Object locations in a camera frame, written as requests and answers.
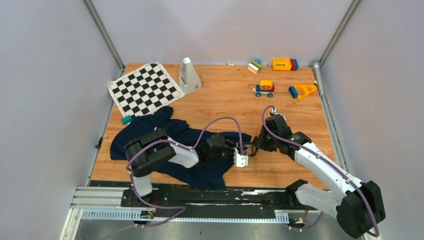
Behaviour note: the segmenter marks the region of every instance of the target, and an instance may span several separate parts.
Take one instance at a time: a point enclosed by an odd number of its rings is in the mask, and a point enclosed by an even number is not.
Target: white plastic stand
[[[188,57],[182,60],[179,69],[179,87],[185,95],[191,94],[202,88],[202,82],[200,81],[199,75]]]

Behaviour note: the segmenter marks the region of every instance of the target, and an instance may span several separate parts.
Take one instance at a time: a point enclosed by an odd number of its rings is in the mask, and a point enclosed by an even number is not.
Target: navy blue cloth
[[[189,125],[184,120],[170,119],[173,112],[174,110],[172,107],[164,106],[153,115],[135,117],[131,121],[131,124],[125,127],[113,139],[110,146],[110,158],[113,160],[126,160],[125,144],[130,140],[153,131],[155,127],[165,129],[168,136],[173,140],[187,146],[193,146],[201,130],[189,128]],[[201,141],[210,138],[215,133],[216,132],[205,131]],[[220,132],[219,134],[225,139],[239,142],[238,132]],[[243,142],[250,142],[252,137],[242,133],[241,138]],[[156,172],[168,174],[171,177],[197,188],[216,190],[225,188],[223,174],[226,173],[233,164],[233,161],[216,159],[208,161],[205,168],[192,170],[180,164],[167,162],[161,168],[157,169]]]

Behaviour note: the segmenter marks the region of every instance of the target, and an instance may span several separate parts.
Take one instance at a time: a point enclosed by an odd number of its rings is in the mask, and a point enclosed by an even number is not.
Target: white wall
[[[81,1],[0,3],[0,239],[59,238],[117,75]]]
[[[122,61],[320,58],[351,0],[93,0]]]
[[[383,240],[424,236],[423,12],[363,1],[323,68],[349,169],[381,187]]]

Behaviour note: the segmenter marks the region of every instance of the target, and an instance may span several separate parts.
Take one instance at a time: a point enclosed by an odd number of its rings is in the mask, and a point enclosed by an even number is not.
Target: checkerboard
[[[184,97],[162,64],[145,64],[108,83],[109,93],[122,116],[152,114]]]

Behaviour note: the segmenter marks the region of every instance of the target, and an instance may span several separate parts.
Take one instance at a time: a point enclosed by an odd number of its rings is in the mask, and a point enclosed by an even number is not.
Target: wooden tabletop
[[[129,64],[126,73],[134,71],[143,64]],[[173,79],[179,83],[179,64],[163,65]],[[321,101],[317,92],[302,100],[293,99],[288,91],[293,84],[312,84],[314,74],[309,67],[298,71],[274,71],[264,66],[254,74],[246,66],[195,65],[202,89],[184,96],[170,104],[174,109],[173,119],[186,120],[191,128],[202,129],[210,121],[222,117],[236,118],[243,133],[258,136],[261,127],[261,114],[268,105],[274,105],[279,113],[285,115],[287,124],[293,132],[303,132],[330,159],[335,160],[327,129]],[[261,80],[271,80],[275,86],[274,97],[256,97],[252,89]],[[111,160],[110,147],[114,137],[125,126],[121,123],[120,111],[114,106],[103,137],[103,144],[95,163],[91,179],[108,181],[129,181],[125,170],[127,161]],[[208,131],[237,131],[234,122],[228,119],[212,124]],[[233,166],[224,174],[227,186],[286,187],[298,179],[307,180],[318,188],[327,188],[308,169],[279,152],[259,150],[249,159],[247,167]],[[181,183],[181,181],[154,172],[152,182]]]

